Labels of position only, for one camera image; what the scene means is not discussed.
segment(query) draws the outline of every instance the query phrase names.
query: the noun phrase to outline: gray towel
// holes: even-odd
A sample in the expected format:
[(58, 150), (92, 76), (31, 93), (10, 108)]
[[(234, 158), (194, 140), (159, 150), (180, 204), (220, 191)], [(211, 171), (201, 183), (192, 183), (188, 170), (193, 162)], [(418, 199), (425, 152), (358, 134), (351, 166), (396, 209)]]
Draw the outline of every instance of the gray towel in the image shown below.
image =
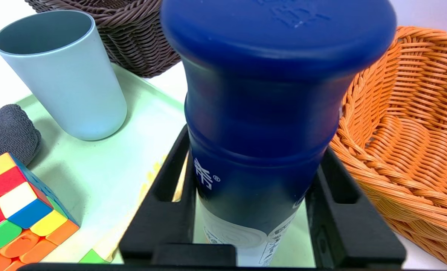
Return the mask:
[(27, 165), (41, 149), (41, 133), (19, 105), (0, 109), (0, 155), (9, 152)]

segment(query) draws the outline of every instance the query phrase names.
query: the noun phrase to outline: black holder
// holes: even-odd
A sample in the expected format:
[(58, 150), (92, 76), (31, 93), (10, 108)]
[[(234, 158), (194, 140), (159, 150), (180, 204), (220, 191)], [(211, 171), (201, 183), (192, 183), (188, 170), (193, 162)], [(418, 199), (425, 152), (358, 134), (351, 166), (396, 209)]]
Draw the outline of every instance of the black holder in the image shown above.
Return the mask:
[[(232, 245), (193, 244), (196, 184), (189, 154), (180, 202), (171, 202), (189, 150), (183, 127), (119, 248), (124, 265), (38, 263), (19, 271), (315, 270), (236, 267)], [(306, 195), (317, 269), (400, 269), (406, 250), (329, 148)]]

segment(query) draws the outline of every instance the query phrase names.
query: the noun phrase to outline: blue lid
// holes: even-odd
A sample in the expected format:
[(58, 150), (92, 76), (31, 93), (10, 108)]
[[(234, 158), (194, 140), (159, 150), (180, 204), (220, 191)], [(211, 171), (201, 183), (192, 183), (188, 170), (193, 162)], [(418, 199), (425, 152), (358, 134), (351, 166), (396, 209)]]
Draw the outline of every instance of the blue lid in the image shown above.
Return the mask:
[(171, 46), (203, 67), (302, 81), (375, 62), (397, 27), (388, 0), (164, 0)]

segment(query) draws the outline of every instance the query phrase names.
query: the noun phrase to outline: light blue plastic cup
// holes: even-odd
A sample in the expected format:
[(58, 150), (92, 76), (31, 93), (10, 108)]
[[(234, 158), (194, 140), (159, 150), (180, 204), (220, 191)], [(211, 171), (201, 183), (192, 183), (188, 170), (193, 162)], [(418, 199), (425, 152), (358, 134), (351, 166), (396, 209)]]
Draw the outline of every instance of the light blue plastic cup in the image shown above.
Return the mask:
[(73, 137), (103, 139), (125, 121), (125, 97), (89, 14), (51, 11), (15, 21), (0, 31), (0, 55)]

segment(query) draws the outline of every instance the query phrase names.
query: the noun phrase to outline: light green tray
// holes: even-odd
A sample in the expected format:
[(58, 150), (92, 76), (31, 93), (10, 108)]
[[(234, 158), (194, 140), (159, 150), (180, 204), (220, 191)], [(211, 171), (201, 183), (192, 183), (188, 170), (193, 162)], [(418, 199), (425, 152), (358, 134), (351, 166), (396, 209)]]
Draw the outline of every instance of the light green tray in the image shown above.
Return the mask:
[[(146, 173), (168, 154), (185, 125), (183, 105), (148, 82), (113, 66), (128, 102), (128, 118), (113, 136), (95, 142), (70, 137), (34, 96), (19, 101), (43, 137), (28, 166), (81, 223), (45, 262), (79, 262), (134, 204)], [(205, 242), (197, 209), (194, 242)], [(305, 207), (282, 240), (272, 266), (313, 267)]]

